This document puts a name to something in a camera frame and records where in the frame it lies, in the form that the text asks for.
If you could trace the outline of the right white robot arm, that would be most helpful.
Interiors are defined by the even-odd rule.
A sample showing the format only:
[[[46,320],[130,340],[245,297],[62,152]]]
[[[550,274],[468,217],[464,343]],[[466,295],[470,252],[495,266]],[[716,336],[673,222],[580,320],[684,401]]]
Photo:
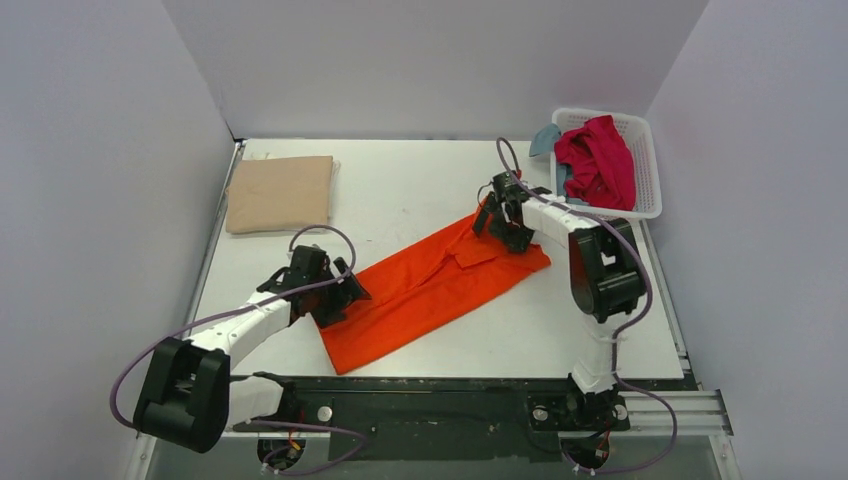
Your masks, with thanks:
[[[572,425],[588,429],[605,415],[598,394],[616,385],[612,354],[620,340],[614,331],[648,291],[635,237],[628,221],[600,222],[565,207],[562,197],[543,187],[528,189],[514,175],[492,178],[472,231],[489,233],[514,254],[527,252],[536,233],[567,250],[571,295],[584,314],[589,340],[569,374],[580,392],[568,397],[565,413]]]

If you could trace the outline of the orange t shirt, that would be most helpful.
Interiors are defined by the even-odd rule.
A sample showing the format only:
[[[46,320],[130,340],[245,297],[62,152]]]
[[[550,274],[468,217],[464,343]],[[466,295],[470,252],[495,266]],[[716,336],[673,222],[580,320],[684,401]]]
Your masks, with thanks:
[[[349,374],[494,300],[550,266],[541,246],[511,253],[469,214],[358,273],[369,298],[320,335],[334,371]]]

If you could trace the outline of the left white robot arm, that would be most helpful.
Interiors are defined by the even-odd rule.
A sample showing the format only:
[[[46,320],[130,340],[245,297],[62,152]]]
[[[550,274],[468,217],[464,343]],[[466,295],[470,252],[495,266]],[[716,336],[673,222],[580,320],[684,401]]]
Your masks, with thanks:
[[[326,328],[370,297],[343,258],[330,259],[317,246],[295,247],[289,264],[261,283],[235,315],[153,347],[133,427],[198,453],[239,424],[263,420],[275,430],[289,428],[302,417],[294,383],[265,372],[234,375],[234,367],[300,318]]]

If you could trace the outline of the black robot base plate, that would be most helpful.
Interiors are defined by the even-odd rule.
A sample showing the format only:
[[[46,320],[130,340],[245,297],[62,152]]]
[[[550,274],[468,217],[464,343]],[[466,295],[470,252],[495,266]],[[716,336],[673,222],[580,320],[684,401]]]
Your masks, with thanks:
[[[612,433],[634,431],[635,390],[583,399],[565,379],[290,377],[278,411],[236,426],[283,433],[268,453],[302,443],[295,424],[332,427],[330,456],[366,461],[526,458],[598,462]]]

